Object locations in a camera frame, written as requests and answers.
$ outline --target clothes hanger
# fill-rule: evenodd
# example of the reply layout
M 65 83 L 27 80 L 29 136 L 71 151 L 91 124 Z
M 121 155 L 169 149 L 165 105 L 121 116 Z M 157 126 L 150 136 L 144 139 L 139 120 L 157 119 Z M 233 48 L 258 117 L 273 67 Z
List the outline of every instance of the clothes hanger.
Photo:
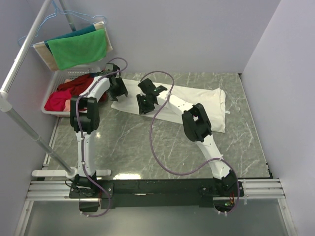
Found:
M 43 22 L 40 24 L 40 26 L 38 27 L 38 30 L 37 30 L 37 33 L 36 33 L 35 37 L 38 36 L 39 30 L 40 30 L 41 27 L 45 24 L 45 22 L 46 22 L 47 20 L 51 19 L 51 18 L 56 17 L 58 14 L 61 14 L 61 15 L 66 15 L 66 14 L 73 15 L 73 16 L 75 16 L 75 17 L 78 17 L 78 18 L 80 18 L 80 19 L 82 19 L 82 20 L 85 20 L 85 21 L 89 22 L 91 25 L 93 25 L 93 24 L 95 24 L 95 23 L 103 23 L 103 24 L 106 24 L 106 22 L 107 22 L 107 18 L 106 18 L 105 16 L 102 16 L 102 15 L 90 16 L 90 15 L 88 15 L 88 14 L 84 14 L 84 13 L 80 13 L 80 12 L 76 12 L 76 11 L 71 11 L 71 10 L 63 11 L 63 10 L 60 10 L 60 8 L 56 5 L 56 3 L 55 3 L 54 0 L 52 0 L 52 4 L 53 4 L 53 6 L 54 6 L 54 8 L 55 8 L 55 12 L 54 12 L 53 14 L 48 15 L 48 16 L 44 19 L 44 21 L 43 21 Z M 90 21 L 89 19 L 83 18 L 83 17 L 81 17 L 81 16 L 86 16 L 86 17 L 88 17 L 88 18 L 90 18 L 90 19 L 94 19 L 94 18 L 96 18 L 96 17 L 102 17 L 103 20 L 101 20 L 100 22 L 97 21 L 97 22 L 91 23 L 91 21 Z M 23 40 L 23 39 L 25 39 L 25 38 L 26 38 L 26 35 L 18 39 L 18 44 L 19 44 L 19 46 L 22 46 L 21 40 Z

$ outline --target floor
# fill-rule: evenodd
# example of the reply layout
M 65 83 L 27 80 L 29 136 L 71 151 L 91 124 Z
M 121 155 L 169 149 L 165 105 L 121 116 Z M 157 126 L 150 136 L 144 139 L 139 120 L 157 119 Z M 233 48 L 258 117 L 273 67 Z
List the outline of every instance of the floor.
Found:
M 288 236 L 277 200 L 241 201 L 227 218 L 197 206 L 124 207 L 86 218 L 78 202 L 35 202 L 25 235 Z
M 144 73 L 124 73 L 124 79 L 139 80 Z M 221 88 L 226 93 L 225 133 L 213 132 L 215 142 L 237 172 L 238 177 L 269 177 L 268 166 L 252 120 L 243 87 L 236 73 L 172 73 L 175 84 L 197 89 Z M 153 82 L 170 84 L 163 74 L 150 76 Z M 110 169 L 110 178 L 179 178 L 164 171 L 154 160 L 149 147 L 151 118 L 120 112 L 110 108 L 111 102 L 100 105 L 100 126 L 95 138 L 97 169 Z M 169 169 L 188 172 L 205 158 L 196 144 L 184 135 L 180 124 L 157 120 L 153 144 L 160 160 Z M 71 166 L 77 166 L 77 141 L 68 118 L 59 122 L 54 150 Z M 53 160 L 50 170 L 59 170 Z M 205 166 L 189 178 L 212 177 Z

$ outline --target white cloth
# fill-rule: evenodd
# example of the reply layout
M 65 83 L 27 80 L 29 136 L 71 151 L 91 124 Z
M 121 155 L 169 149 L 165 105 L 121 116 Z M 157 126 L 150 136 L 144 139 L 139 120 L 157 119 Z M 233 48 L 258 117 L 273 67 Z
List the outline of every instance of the white cloth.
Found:
M 138 87 L 139 82 L 136 80 L 125 79 L 123 79 L 123 81 L 128 91 L 128 97 L 119 97 L 119 102 L 113 102 L 111 107 L 122 112 L 139 114 L 139 107 L 136 98 L 136 95 L 141 92 L 141 89 Z M 157 87 L 162 85 L 167 89 L 171 88 L 171 85 L 160 83 L 154 84 Z M 201 103 L 204 106 L 211 122 L 211 130 L 222 133 L 225 132 L 225 92 L 222 89 L 217 88 L 215 90 L 207 90 L 174 86 L 172 94 L 192 104 Z M 157 112 L 157 110 L 160 108 L 160 105 L 155 104 L 155 110 L 143 116 L 153 117 L 155 112 Z M 173 111 L 167 109 L 166 107 L 162 109 L 157 118 L 183 124 L 182 117 L 176 115 Z

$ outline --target marble table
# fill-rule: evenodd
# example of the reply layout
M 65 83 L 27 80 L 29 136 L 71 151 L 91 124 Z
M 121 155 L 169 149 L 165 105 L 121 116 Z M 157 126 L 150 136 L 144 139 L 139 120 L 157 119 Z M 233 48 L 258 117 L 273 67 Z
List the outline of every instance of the marble table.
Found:
M 144 73 L 123 73 L 124 79 L 139 80 Z M 197 89 L 221 88 L 226 93 L 225 133 L 213 132 L 215 142 L 238 177 L 269 177 L 268 166 L 252 120 L 241 80 L 236 73 L 172 73 L 175 84 Z M 149 76 L 153 82 L 170 84 L 163 74 Z M 100 104 L 100 125 L 95 138 L 97 169 L 110 169 L 115 179 L 179 178 L 164 171 L 154 160 L 149 146 L 151 118 L 112 109 L 110 101 Z M 156 120 L 153 144 L 159 159 L 177 172 L 188 172 L 205 158 L 189 141 L 180 124 Z M 56 130 L 54 149 L 71 166 L 77 166 L 77 141 L 69 118 L 62 118 Z M 50 170 L 60 166 L 51 160 Z M 212 177 L 208 165 L 183 178 Z

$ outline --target dark red cloth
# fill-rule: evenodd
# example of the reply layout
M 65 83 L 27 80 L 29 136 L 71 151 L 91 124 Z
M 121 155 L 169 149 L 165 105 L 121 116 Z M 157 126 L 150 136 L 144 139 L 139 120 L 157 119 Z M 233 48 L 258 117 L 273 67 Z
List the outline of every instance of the dark red cloth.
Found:
M 71 99 L 70 90 L 57 91 L 50 95 L 45 105 L 45 110 L 51 112 L 63 112 L 65 109 L 65 102 Z
M 93 80 L 94 77 L 92 77 L 91 74 L 81 75 L 70 82 L 59 85 L 57 91 L 65 91 L 69 89 L 72 96 L 79 96 L 90 86 Z M 107 93 L 104 93 L 99 101 L 103 102 L 106 100 Z

